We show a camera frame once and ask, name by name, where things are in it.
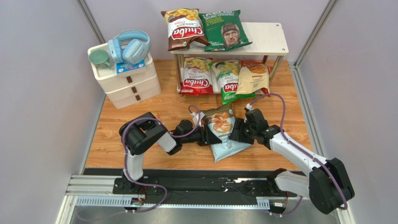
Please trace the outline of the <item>light blue cassava chips bag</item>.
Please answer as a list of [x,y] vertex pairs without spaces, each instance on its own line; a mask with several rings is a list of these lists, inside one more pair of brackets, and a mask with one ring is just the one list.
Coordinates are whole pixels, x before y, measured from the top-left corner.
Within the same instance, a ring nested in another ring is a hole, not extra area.
[[214,163],[251,147],[251,144],[229,139],[235,124],[232,103],[205,110],[203,114],[203,122],[215,137],[221,141],[221,143],[211,144]]

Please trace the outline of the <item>cream orange cassava chips bag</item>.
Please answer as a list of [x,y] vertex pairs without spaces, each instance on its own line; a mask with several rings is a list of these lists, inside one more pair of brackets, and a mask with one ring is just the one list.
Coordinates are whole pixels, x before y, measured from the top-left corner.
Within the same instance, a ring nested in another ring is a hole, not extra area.
[[251,94],[261,91],[263,94],[270,92],[270,72],[273,67],[264,63],[241,60],[241,69],[238,76],[237,94]]

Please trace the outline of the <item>green Chuba chips bag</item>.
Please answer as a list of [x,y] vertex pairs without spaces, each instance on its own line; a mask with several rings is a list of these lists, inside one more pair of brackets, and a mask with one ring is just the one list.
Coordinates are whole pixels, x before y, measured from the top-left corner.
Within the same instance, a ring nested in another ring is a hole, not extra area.
[[215,62],[211,65],[212,73],[215,75],[217,86],[220,88],[222,104],[226,105],[239,98],[253,98],[256,94],[236,94],[239,79],[239,61],[228,60]]

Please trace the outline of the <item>dark green chips bag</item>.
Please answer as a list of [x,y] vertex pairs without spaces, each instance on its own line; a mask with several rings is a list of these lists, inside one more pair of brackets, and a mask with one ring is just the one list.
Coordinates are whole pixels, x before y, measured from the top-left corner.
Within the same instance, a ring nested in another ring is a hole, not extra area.
[[209,45],[205,52],[230,51],[252,44],[240,20],[240,10],[200,13]]

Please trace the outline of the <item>brown Chuba chips bag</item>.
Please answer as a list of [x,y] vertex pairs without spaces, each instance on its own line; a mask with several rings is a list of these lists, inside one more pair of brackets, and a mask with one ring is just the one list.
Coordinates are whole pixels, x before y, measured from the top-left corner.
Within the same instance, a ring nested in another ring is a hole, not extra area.
[[189,49],[191,44],[201,47],[210,45],[197,8],[162,11],[161,15],[168,27],[168,51]]

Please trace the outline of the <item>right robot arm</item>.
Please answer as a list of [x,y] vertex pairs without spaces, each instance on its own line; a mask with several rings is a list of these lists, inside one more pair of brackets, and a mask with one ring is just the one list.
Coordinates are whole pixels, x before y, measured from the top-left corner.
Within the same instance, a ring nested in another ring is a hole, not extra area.
[[347,208],[355,191],[341,160],[327,159],[303,147],[282,126],[269,125],[258,109],[247,110],[245,116],[245,119],[235,120],[231,140],[248,144],[257,142],[282,155],[302,172],[298,175],[284,168],[275,170],[267,177],[275,190],[308,198],[323,214]]

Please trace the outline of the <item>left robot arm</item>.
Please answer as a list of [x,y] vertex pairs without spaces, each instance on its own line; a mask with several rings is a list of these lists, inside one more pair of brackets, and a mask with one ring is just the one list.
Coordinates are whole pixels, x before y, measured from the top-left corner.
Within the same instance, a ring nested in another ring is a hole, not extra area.
[[125,123],[119,129],[119,135],[125,150],[123,173],[127,180],[136,183],[143,177],[143,156],[154,144],[167,154],[174,155],[186,143],[197,143],[199,146],[221,143],[208,125],[201,124],[201,116],[194,119],[196,125],[184,119],[173,131],[169,131],[151,112]]

